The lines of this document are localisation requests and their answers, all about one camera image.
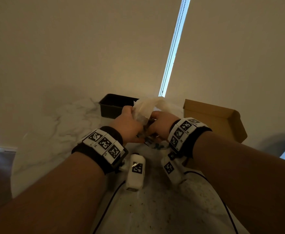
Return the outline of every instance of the person's right hand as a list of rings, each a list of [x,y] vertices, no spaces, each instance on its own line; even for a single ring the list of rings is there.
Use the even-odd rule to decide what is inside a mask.
[[[153,111],[150,118],[156,119],[156,121],[149,126],[147,135],[157,133],[165,140],[170,134],[172,124],[180,119],[171,113],[161,111]]]

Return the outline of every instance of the person's left arm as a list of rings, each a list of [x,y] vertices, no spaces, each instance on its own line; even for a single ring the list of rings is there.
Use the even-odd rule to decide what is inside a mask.
[[[110,126],[120,133],[123,144],[143,142],[135,138],[142,125],[133,120],[130,106]],[[103,170],[90,157],[71,154],[0,209],[0,233],[89,233],[104,180]]]

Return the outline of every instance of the wall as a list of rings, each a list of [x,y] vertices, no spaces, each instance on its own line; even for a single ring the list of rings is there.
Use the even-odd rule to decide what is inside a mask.
[[[245,144],[285,149],[285,0],[191,0],[166,98],[240,112]]]
[[[62,104],[157,96],[181,0],[0,0],[0,146]]]

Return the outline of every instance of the person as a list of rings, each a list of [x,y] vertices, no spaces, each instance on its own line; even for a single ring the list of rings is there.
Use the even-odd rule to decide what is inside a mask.
[[[167,139],[179,118],[154,111],[148,134]],[[132,107],[110,123],[123,145],[143,139]],[[200,170],[250,233],[285,233],[285,160],[202,133],[192,149]],[[89,233],[104,193],[105,173],[89,156],[74,152],[58,167],[0,209],[0,233]]]

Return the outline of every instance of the cardboard box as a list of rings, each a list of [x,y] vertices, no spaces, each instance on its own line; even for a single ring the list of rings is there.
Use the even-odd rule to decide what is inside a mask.
[[[248,136],[241,122],[240,113],[233,109],[186,99],[184,117],[195,118],[210,127],[213,132],[239,143]],[[192,159],[188,160],[186,167],[198,170]]]

